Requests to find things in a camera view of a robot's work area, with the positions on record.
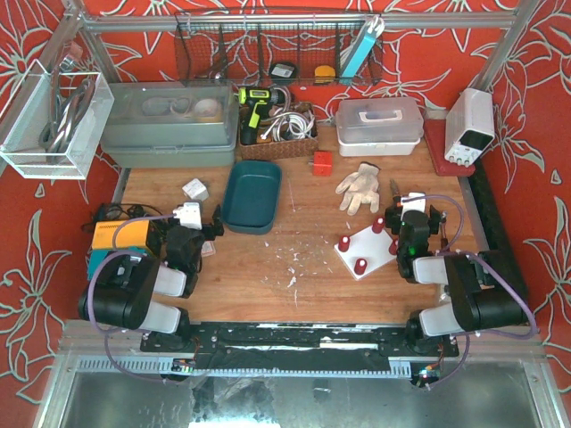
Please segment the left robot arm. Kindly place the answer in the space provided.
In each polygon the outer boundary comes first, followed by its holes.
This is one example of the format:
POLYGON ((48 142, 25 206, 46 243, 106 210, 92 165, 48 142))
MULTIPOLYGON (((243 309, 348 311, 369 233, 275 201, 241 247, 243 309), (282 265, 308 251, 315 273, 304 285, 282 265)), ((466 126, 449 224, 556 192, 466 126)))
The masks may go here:
POLYGON ((96 266, 79 299, 79 316, 99 333, 139 330, 175 333, 188 319, 183 310, 153 300, 155 294, 188 298, 203 268, 206 243, 224 235, 221 207, 211 222, 201 221, 201 205, 186 202, 170 215, 145 216, 117 223, 111 248, 96 266), (151 250, 119 245, 131 226, 163 224, 166 233, 151 250))

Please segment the white work glove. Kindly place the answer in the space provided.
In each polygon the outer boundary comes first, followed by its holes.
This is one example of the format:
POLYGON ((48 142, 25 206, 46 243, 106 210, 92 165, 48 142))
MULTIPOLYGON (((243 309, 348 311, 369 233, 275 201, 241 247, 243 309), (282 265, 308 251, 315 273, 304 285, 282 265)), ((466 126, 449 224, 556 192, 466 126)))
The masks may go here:
POLYGON ((371 213, 380 208, 378 174, 380 168, 368 162, 362 162, 358 170, 349 174, 335 189, 343 199, 339 210, 354 216, 359 208, 368 205, 371 213))

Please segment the orange black screwdriver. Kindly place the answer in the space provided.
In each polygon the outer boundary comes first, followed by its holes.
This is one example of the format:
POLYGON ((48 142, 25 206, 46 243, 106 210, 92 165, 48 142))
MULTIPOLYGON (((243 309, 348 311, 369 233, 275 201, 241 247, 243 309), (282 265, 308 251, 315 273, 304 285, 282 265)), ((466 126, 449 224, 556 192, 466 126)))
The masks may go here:
POLYGON ((401 191, 400 191, 398 184, 396 183, 396 181, 394 179, 390 179, 389 185, 390 185, 390 190, 391 190, 393 202, 395 202, 395 203, 399 202, 401 200, 401 191))

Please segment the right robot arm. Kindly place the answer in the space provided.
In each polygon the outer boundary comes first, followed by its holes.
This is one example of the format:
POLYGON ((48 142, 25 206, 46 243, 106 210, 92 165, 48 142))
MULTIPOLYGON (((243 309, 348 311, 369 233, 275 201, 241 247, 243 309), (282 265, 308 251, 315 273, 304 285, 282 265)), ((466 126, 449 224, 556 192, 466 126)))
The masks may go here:
POLYGON ((408 325, 419 337, 480 331, 504 334, 502 327, 536 323, 527 306, 523 280, 499 251, 433 252, 429 238, 441 229, 443 214, 435 207, 425 213, 395 202, 385 210, 385 222, 395 237, 389 250, 403 279, 411 284, 439 284, 450 301, 410 315, 408 325))

